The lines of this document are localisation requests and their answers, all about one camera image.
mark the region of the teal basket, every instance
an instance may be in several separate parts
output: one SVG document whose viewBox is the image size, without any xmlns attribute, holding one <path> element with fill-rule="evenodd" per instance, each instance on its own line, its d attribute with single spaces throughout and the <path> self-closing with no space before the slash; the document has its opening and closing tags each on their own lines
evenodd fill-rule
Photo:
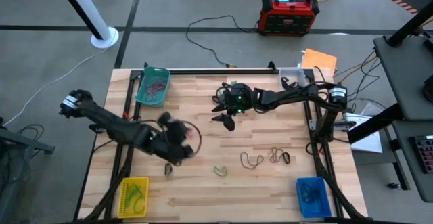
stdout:
<svg viewBox="0 0 433 224">
<path fill-rule="evenodd" d="M 163 107 L 170 89 L 170 71 L 147 67 L 135 100 L 145 106 Z"/>
</svg>

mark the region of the yellow basket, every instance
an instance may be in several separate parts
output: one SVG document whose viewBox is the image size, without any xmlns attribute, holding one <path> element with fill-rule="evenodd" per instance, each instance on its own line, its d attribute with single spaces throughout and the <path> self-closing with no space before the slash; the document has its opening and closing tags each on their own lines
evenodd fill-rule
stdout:
<svg viewBox="0 0 433 224">
<path fill-rule="evenodd" d="M 147 211 L 147 177 L 129 177 L 122 180 L 120 189 L 118 218 L 144 217 Z"/>
</svg>

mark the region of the wooden table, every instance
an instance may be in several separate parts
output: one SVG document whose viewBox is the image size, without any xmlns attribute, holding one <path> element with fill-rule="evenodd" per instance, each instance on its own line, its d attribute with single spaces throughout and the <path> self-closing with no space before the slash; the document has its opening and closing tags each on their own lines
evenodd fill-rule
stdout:
<svg viewBox="0 0 433 224">
<path fill-rule="evenodd" d="M 323 71 L 327 80 L 332 78 Z M 105 109 L 122 116 L 130 70 L 114 70 Z M 134 151 L 131 177 L 150 179 L 147 215 L 135 222 L 209 222 L 209 221 L 302 221 L 296 193 L 296 179 L 315 177 L 312 156 L 305 152 L 309 142 L 302 102 L 278 107 L 266 114 L 253 110 L 234 117 L 236 130 L 229 132 L 221 122 L 211 118 L 217 113 L 211 100 L 221 82 L 238 81 L 251 88 L 279 91 L 277 75 L 173 75 L 170 93 L 163 108 L 141 107 L 143 120 L 157 119 L 168 111 L 174 118 L 196 124 L 203 135 L 198 155 L 184 160 L 170 176 L 164 176 L 166 162 L 157 156 Z M 335 137 L 347 139 L 345 133 Z M 97 137 L 95 147 L 108 141 Z M 197 142 L 190 141 L 193 148 Z M 290 153 L 291 163 L 270 163 L 272 147 Z M 346 197 L 362 214 L 367 215 L 350 145 L 330 143 L 337 182 Z M 78 217 L 88 215 L 106 192 L 110 182 L 116 144 L 111 143 L 94 153 Z M 242 167 L 240 153 L 247 152 L 250 161 L 258 155 L 265 160 L 256 169 Z M 226 166 L 226 177 L 214 174 L 214 166 Z M 327 189 L 335 216 L 332 193 Z M 118 195 L 112 216 L 117 215 Z"/>
</svg>

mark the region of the concrete floor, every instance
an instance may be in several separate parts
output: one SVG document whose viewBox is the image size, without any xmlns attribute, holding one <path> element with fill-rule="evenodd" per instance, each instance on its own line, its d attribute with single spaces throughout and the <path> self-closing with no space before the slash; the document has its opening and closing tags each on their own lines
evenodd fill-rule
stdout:
<svg viewBox="0 0 433 224">
<path fill-rule="evenodd" d="M 94 0 L 111 26 L 127 23 L 133 0 Z M 233 14 L 239 25 L 252 27 L 258 20 L 260 0 L 140 0 L 135 27 L 186 27 L 200 18 Z M 0 25 L 84 26 L 67 0 L 0 0 Z M 390 0 L 331 0 L 320 5 L 315 29 L 392 30 L 411 14 Z M 204 27 L 234 27 L 230 20 L 203 22 Z M 17 114 L 28 98 L 49 81 L 63 75 L 82 59 L 99 52 L 84 31 L 0 30 L 0 116 Z M 262 37 L 244 33 L 191 33 L 195 41 L 216 50 L 221 60 L 239 67 L 295 66 L 303 49 L 311 48 L 338 57 L 338 69 L 361 63 L 371 52 L 376 35 L 307 35 L 303 38 Z M 72 220 L 89 160 L 94 133 L 88 120 L 66 120 L 58 115 L 59 104 L 72 89 L 92 92 L 103 104 L 120 41 L 107 52 L 89 60 L 70 76 L 37 95 L 23 115 L 9 125 L 17 131 L 41 123 L 41 141 L 56 145 L 52 156 L 38 155 L 31 162 L 32 175 L 23 184 L 13 221 L 56 223 Z M 122 68 L 142 68 L 143 63 L 167 68 L 220 67 L 210 52 L 189 43 L 183 32 L 132 32 Z M 359 97 L 385 106 L 395 102 L 381 67 L 380 81 Z M 345 81 L 354 91 L 361 78 Z M 360 112 L 365 102 L 357 102 Z M 385 184 L 396 181 L 391 164 L 358 166 L 369 215 L 384 221 L 430 223 L 433 205 L 419 198 L 411 180 L 409 192 L 392 191 Z"/>
</svg>

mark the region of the plastic basket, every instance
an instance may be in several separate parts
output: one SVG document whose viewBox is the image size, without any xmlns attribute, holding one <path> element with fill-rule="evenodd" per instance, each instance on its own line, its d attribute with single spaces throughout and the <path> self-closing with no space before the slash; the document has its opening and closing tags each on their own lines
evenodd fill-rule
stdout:
<svg viewBox="0 0 433 224">
<path fill-rule="evenodd" d="M 145 106 L 162 107 L 170 89 L 170 71 L 147 67 L 135 100 Z"/>
<path fill-rule="evenodd" d="M 144 217 L 147 212 L 147 177 L 129 177 L 122 180 L 120 187 L 118 218 Z"/>
<path fill-rule="evenodd" d="M 300 211 L 304 218 L 331 216 L 323 177 L 305 177 L 296 181 Z"/>
</svg>

